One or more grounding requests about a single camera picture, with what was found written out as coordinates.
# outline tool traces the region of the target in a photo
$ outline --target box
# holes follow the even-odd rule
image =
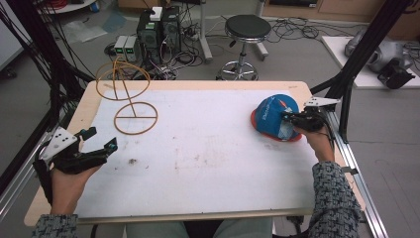
[[[160,0],[118,0],[119,8],[142,8],[142,9],[152,9],[155,6],[161,6]]]
[[[395,41],[414,41],[420,37],[420,1],[413,1],[398,19],[388,36]]]

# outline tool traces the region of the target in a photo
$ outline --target black stool seat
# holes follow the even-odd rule
[[[230,37],[242,39],[244,42],[262,42],[271,31],[271,25],[256,15],[237,15],[226,21],[225,29]]]

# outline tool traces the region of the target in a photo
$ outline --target sleeve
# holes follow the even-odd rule
[[[322,162],[312,168],[315,208],[309,237],[359,237],[361,206],[340,166]]]
[[[42,215],[32,238],[77,237],[77,215]]]

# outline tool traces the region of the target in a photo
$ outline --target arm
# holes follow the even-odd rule
[[[52,171],[52,210],[42,215],[32,237],[76,237],[77,215],[73,214],[84,186],[99,167],[78,175],[67,175],[59,170]]]
[[[359,237],[361,207],[340,166],[335,163],[325,128],[306,136],[319,163],[312,168],[315,208],[309,223],[309,237]]]

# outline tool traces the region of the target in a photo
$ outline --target stool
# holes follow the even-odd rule
[[[225,25],[226,34],[233,38],[232,47],[235,42],[242,42],[242,51],[237,61],[226,63],[218,72],[216,79],[223,80],[258,80],[257,70],[245,62],[247,55],[247,44],[256,44],[265,41],[271,25],[268,21],[256,15],[238,15],[228,19]]]

